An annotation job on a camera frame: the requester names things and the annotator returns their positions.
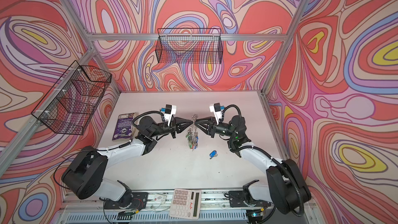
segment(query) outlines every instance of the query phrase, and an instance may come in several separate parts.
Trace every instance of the colorful swirl wallpaper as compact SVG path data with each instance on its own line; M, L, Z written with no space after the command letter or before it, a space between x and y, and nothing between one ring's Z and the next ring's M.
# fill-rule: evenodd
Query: colorful swirl wallpaper
M1 151L43 95L85 51L59 0L0 0ZM2 224L51 221L65 195L52 173L68 154L99 142L115 97L108 89L83 136L54 134L39 127L0 179Z
M212 28L286 33L299 0L71 0L88 32ZM122 91L259 90L280 42L228 41L222 64L157 64L156 42L98 41Z
M311 0L267 99L328 224L398 223L398 0Z

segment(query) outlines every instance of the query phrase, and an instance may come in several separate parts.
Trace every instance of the white tabletop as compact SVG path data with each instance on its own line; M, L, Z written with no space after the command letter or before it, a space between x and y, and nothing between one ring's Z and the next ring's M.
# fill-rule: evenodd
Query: white tabletop
M199 118L204 118L213 114L209 105L218 102L223 106L237 105L245 118L248 138L272 156L280 157L260 99L254 91L122 93L98 147L127 141L112 141L120 114L157 111L169 104L177 106L176 117L191 119L193 114L197 114ZM235 115L237 112L234 108L228 109L224 122L228 123ZM160 115L151 116L156 122L161 121ZM219 136L211 138L198 129L198 147L191 150L185 137L186 132L187 129L176 134L175 139L171 135L163 137L150 153L108 168L104 177L120 180L132 190L241 188L255 179L267 181L266 175L254 165L231 153L226 141ZM218 156L209 159L213 150L217 151Z

